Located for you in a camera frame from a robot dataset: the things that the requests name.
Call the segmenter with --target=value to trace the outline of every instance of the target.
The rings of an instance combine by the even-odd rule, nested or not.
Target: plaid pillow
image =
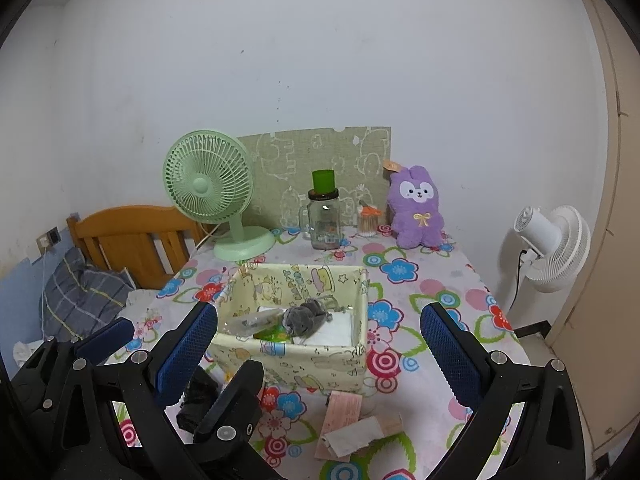
[[[100,270],[80,249],[69,249],[40,298],[45,336],[58,341],[89,336],[118,315],[132,290],[119,273]]]

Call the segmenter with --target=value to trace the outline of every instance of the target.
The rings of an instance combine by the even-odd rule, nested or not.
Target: electric fan
[[[531,247],[529,253],[534,260],[526,277],[540,292],[555,292],[570,285],[589,254],[589,226],[571,206],[558,207],[548,217],[540,209],[526,207],[513,229]]]
[[[203,224],[229,222],[230,232],[213,248],[215,257],[238,262],[273,247],[268,229],[242,225],[254,193],[254,167],[238,140],[219,132],[191,132],[171,147],[162,174],[166,192],[185,216]]]

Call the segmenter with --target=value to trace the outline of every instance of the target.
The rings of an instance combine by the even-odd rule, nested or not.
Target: white fan
[[[571,206],[560,206],[548,217],[528,206],[516,218],[513,229],[532,249],[535,259],[526,277],[540,292],[555,292],[570,285],[591,247],[589,226]]]

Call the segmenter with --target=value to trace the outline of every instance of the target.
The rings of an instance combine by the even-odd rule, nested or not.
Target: white cable
[[[44,301],[45,301],[45,298],[44,298],[44,269],[45,269],[44,263],[45,262],[44,262],[44,260],[45,260],[46,256],[47,256],[47,250],[45,248],[44,252],[42,253],[42,296],[40,297],[40,309],[42,311],[42,320],[41,320],[42,326],[41,326],[41,328],[42,328],[42,340],[43,341],[46,339],[46,337],[44,337]]]
[[[206,242],[207,240],[209,240],[209,238],[211,238],[211,235],[213,233],[216,232],[216,229],[220,227],[220,224],[216,225],[211,231],[209,231],[208,233],[204,230],[204,227],[202,227],[202,224],[198,224],[200,226],[200,228],[202,229],[203,232],[206,233],[206,236],[200,240],[198,242],[198,244],[196,245],[196,248],[193,250],[193,252],[191,252],[191,254],[189,255],[189,259],[191,260],[193,258],[193,256],[195,255],[195,253],[198,252],[198,249],[201,247],[201,245]]]

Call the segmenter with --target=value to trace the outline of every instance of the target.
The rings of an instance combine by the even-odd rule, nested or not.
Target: fabric storage basket
[[[306,298],[331,295],[353,313],[351,344],[299,345],[217,333],[209,354],[228,375],[253,359],[264,365],[268,383],[357,392],[367,369],[368,287],[363,267],[244,264],[216,300],[219,327],[229,317],[257,312],[260,306],[289,308]]]

